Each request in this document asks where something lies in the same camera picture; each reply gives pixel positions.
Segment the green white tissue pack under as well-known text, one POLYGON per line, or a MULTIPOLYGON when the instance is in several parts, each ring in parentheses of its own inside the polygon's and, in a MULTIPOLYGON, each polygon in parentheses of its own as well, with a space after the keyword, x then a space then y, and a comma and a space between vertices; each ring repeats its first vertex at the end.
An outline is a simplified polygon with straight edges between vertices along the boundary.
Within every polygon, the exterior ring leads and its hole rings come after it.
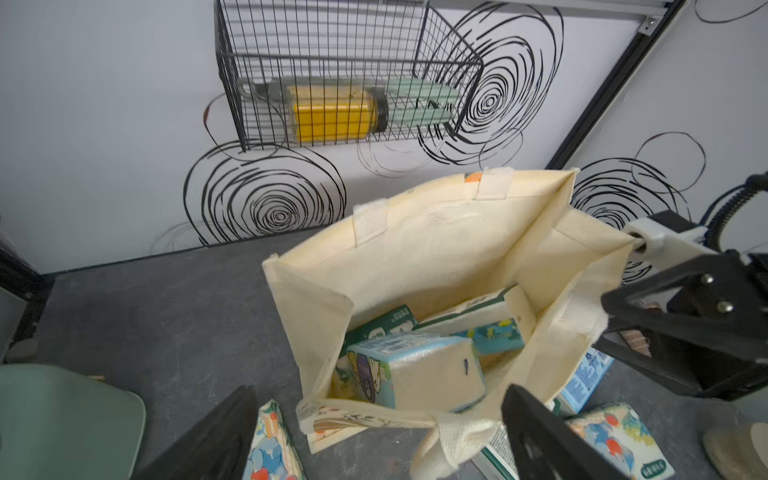
MULTIPOLYGON (((572 404, 566 397, 558 396, 549 402, 547 407, 557 416, 566 418, 581 411, 584 403, 572 404)), ((486 479, 519 479, 506 427, 503 424, 499 425, 489 443, 472 458, 472 462, 486 479)))

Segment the floral tissue pack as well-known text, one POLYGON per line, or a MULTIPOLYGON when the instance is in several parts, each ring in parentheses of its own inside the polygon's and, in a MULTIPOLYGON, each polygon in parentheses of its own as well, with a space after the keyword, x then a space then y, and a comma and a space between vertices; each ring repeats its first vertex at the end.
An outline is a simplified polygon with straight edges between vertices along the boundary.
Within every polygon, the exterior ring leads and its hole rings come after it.
POLYGON ((259 408, 243 480, 304 480, 306 474, 279 404, 270 400, 259 408))
POLYGON ((582 413, 565 423, 630 479, 670 479, 676 474, 645 423, 624 402, 582 413))

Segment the floral canvas tote bag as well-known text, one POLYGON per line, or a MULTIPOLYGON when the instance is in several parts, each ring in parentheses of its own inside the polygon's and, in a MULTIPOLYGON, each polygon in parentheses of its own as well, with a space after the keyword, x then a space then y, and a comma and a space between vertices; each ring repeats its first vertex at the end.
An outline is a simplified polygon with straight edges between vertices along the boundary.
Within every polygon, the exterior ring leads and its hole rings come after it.
POLYGON ((415 479, 451 475, 501 427, 509 386, 543 403, 565 387, 607 327, 601 296, 618 287, 634 240, 574 209, 572 171, 507 167, 434 180, 359 205, 262 268, 294 359, 306 435, 334 442, 363 428, 426 431, 415 479), (396 306, 424 318, 510 285, 537 325, 518 354, 494 360, 488 393, 461 413, 397 411, 339 394, 346 331, 396 306))

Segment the light blue tissue pack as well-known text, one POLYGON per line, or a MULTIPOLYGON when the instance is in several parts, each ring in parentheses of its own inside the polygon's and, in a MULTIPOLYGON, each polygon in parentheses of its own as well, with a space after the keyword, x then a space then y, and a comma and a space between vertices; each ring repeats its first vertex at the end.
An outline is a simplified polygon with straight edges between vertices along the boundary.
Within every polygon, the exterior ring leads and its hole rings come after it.
POLYGON ((472 341, 398 333, 353 344, 347 358, 357 396, 395 410, 459 412, 487 392, 472 341))

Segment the floral tissue pack left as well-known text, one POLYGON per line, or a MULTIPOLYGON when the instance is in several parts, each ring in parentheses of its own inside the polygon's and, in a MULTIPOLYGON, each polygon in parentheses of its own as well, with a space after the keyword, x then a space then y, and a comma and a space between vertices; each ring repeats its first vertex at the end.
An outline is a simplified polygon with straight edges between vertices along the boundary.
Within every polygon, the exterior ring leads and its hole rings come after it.
POLYGON ((270 400, 259 408, 243 480, 304 480, 306 474, 279 404, 270 400))

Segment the blue labelled tissue pack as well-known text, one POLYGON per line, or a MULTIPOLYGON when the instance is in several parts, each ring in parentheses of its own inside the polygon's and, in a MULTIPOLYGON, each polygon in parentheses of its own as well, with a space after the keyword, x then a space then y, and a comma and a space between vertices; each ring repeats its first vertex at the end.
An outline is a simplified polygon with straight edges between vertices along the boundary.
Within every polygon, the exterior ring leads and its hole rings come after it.
POLYGON ((580 413, 613 362, 614 359, 611 356, 589 348, 575 373, 556 398, 560 414, 572 416, 580 413))

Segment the green white tissue pack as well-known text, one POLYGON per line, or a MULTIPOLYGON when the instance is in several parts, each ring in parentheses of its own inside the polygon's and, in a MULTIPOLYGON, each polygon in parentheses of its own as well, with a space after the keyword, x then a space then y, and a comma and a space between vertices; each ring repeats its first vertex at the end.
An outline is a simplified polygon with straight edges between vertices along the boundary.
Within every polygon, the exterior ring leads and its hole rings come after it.
POLYGON ((486 294, 419 322, 416 330, 469 338, 480 356, 521 350, 537 319, 521 286, 486 294))

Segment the floral tissue pack right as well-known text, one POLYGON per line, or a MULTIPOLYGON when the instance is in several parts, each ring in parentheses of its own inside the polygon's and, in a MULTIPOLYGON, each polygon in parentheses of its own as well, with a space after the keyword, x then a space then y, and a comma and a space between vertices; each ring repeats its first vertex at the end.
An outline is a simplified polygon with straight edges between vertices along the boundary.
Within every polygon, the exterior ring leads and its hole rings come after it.
POLYGON ((624 402, 582 413, 565 423, 630 479, 670 479, 676 474, 645 423, 624 402))

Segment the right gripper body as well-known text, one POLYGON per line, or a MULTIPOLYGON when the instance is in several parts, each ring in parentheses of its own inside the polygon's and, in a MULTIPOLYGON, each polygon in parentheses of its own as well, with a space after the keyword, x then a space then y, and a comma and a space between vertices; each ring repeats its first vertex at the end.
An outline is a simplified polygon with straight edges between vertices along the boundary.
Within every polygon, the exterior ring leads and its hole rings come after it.
POLYGON ((767 385, 767 256, 702 255, 601 297, 597 350, 671 392, 734 401, 767 385), (652 356, 619 332, 640 330, 652 356))

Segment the green item in basket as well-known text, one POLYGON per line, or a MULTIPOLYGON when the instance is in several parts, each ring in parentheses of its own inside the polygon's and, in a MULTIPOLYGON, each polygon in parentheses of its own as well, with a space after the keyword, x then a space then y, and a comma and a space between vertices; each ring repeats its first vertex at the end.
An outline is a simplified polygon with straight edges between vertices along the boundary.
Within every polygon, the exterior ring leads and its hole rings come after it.
POLYGON ((389 121, 399 127, 430 127, 448 123, 456 110, 459 91, 448 85, 412 77, 391 78, 385 87, 389 121))

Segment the mint green toaster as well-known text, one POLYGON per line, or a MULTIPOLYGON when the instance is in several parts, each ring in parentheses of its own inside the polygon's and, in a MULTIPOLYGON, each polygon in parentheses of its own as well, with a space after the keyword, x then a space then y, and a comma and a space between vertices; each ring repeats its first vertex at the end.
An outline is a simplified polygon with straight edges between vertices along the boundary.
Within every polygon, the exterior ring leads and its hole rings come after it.
POLYGON ((53 365, 1 367, 3 479, 128 479, 145 425, 133 392, 53 365))

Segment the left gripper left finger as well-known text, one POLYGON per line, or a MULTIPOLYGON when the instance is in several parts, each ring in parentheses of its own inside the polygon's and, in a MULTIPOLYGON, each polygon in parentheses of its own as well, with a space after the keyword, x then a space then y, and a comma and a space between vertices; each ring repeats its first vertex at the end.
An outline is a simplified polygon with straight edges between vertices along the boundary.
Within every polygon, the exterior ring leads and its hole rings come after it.
POLYGON ((258 421, 258 400, 241 385, 171 445, 136 479, 240 479, 258 421))

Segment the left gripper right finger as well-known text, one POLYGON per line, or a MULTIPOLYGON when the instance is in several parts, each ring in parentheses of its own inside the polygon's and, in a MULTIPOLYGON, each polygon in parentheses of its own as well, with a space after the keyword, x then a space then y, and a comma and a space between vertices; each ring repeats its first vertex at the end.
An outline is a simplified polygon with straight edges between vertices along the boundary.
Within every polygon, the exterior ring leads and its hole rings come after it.
POLYGON ((501 413, 521 479, 625 477, 525 388, 508 387, 501 413))

